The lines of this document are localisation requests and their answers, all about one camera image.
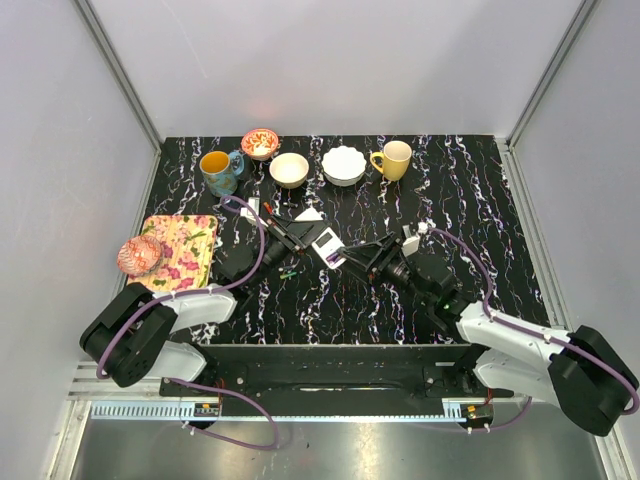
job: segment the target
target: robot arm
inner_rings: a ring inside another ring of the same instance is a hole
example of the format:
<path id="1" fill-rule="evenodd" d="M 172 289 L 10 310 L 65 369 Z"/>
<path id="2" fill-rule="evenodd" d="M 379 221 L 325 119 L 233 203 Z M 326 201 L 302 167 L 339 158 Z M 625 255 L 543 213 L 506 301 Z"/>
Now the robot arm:
<path id="1" fill-rule="evenodd" d="M 388 281 L 421 299 L 426 317 L 440 333 L 481 346 L 471 350 L 476 356 L 465 363 L 486 387 L 551 403 L 584 430 L 607 435 L 625 412 L 631 392 L 592 361 L 554 343 L 557 339 L 595 356 L 638 389 L 636 377 L 596 330 L 581 326 L 569 332 L 505 314 L 500 314 L 501 321 L 489 318 L 482 302 L 460 293 L 444 259 L 416 254 L 409 261 L 394 234 L 344 247 L 340 254 L 356 278 Z"/>
<path id="2" fill-rule="evenodd" d="M 140 326 L 127 332 L 105 364 L 105 370 L 119 386 L 127 387 L 145 376 L 194 380 L 215 360 L 197 346 L 168 342 L 170 333 L 192 325 L 226 321 L 234 308 L 243 310 L 267 272 L 288 255 L 314 245 L 329 229 L 324 220 L 296 222 L 275 215 L 266 220 L 266 227 L 270 242 L 260 268 L 241 289 L 232 291 L 233 296 L 174 297 L 173 301 L 149 309 Z M 458 343 L 472 344 L 464 365 L 452 368 L 470 370 L 467 373 L 473 373 L 486 387 L 511 390 L 551 403 L 584 430 L 606 435 L 624 412 L 631 393 L 591 361 L 549 341 L 556 338 L 594 355 L 634 389 L 638 388 L 636 377 L 597 331 L 583 326 L 571 333 L 501 314 L 508 324 L 536 330 L 543 338 L 509 328 L 489 318 L 481 302 L 474 302 L 459 290 L 444 259 L 415 254 L 409 261 L 395 234 L 362 245 L 342 246 L 334 253 L 322 253 L 329 268 L 340 266 L 366 284 L 390 282 L 419 299 L 425 319 L 429 320 L 422 325 L 425 334 L 435 328 Z M 233 282 L 251 269 L 254 262 L 254 252 L 247 246 L 239 246 L 220 270 L 227 281 Z M 83 333 L 80 340 L 83 350 L 98 361 L 116 332 L 141 304 L 150 301 L 151 295 L 141 284 L 125 287 Z"/>

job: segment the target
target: pink floral cloth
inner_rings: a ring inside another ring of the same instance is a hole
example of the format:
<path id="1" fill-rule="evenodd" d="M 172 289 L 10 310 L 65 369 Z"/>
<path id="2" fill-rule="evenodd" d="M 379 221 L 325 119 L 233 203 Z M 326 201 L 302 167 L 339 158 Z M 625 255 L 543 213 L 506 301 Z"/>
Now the pink floral cloth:
<path id="1" fill-rule="evenodd" d="M 156 292 L 201 288 L 209 280 L 218 221 L 211 215 L 155 215 L 145 220 L 141 235 L 156 237 L 163 258 L 153 271 L 129 277 Z"/>

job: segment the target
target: black marble tabletop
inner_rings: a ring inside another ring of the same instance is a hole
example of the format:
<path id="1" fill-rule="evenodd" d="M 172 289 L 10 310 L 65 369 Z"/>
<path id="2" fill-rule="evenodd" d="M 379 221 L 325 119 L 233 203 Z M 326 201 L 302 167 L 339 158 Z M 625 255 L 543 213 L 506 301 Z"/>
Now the black marble tabletop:
<path id="1" fill-rule="evenodd" d="M 322 156 L 340 145 L 355 147 L 365 158 L 390 140 L 414 151 L 399 182 L 389 182 L 371 165 L 352 187 L 336 187 L 322 175 Z M 281 137 L 277 153 L 296 152 L 309 160 L 307 182 L 294 190 L 278 187 L 269 162 L 255 162 L 236 195 L 259 196 L 276 213 L 294 218 L 314 207 L 331 221 L 346 245 L 372 241 L 418 221 L 459 236 L 486 263 L 495 279 L 492 306 L 507 314 L 548 325 L 542 296 L 518 221 L 498 148 L 491 136 L 305 136 Z M 256 229 L 220 208 L 207 190 L 198 163 L 213 150 L 239 150 L 240 137 L 166 140 L 146 215 L 213 214 L 219 219 L 214 265 L 240 242 L 257 245 Z M 281 202 L 297 203 L 288 208 Z M 485 287 L 470 260 L 450 242 L 422 237 L 423 252 L 443 255 L 462 289 L 478 299 Z M 174 340 L 210 343 L 441 343 L 414 299 L 393 285 L 367 287 L 345 272 L 329 270 L 315 256 L 289 260 L 298 274 L 280 280 L 274 271 L 260 286 L 246 314 L 228 322 L 177 332 Z"/>

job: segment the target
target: mug handle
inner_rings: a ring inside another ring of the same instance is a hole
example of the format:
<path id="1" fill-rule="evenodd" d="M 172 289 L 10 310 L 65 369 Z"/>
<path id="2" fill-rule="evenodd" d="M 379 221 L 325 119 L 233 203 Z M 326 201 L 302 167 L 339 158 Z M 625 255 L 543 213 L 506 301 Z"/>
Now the mug handle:
<path id="1" fill-rule="evenodd" d="M 374 160 L 374 158 L 378 158 L 378 157 L 381 158 L 381 159 L 384 159 L 384 153 L 382 153 L 382 152 L 372 153 L 371 156 L 369 157 L 369 161 L 371 162 L 371 165 L 373 165 L 376 168 L 376 170 L 378 170 L 380 173 L 383 173 L 382 172 L 382 167 L 380 165 L 378 165 L 376 163 L 376 161 Z"/>
<path id="2" fill-rule="evenodd" d="M 238 152 L 231 152 L 229 154 L 229 163 L 231 163 L 231 168 L 233 169 L 233 174 L 237 177 L 241 175 L 244 171 L 244 156 Z"/>

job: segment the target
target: ceramic cup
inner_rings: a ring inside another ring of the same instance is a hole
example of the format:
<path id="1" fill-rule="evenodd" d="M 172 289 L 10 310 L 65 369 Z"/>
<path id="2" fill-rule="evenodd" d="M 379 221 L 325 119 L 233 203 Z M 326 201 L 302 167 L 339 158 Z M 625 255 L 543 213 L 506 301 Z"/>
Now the ceramic cup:
<path id="1" fill-rule="evenodd" d="M 200 171 L 209 191 L 216 197 L 231 195 L 238 188 L 238 176 L 244 171 L 242 154 L 210 152 L 200 160 Z"/>
<path id="2" fill-rule="evenodd" d="M 382 152 L 372 153 L 369 160 L 384 178 L 395 181 L 400 180 L 409 168 L 412 154 L 413 151 L 408 144 L 394 140 L 387 143 Z M 376 158 L 382 159 L 382 166 L 377 164 Z"/>

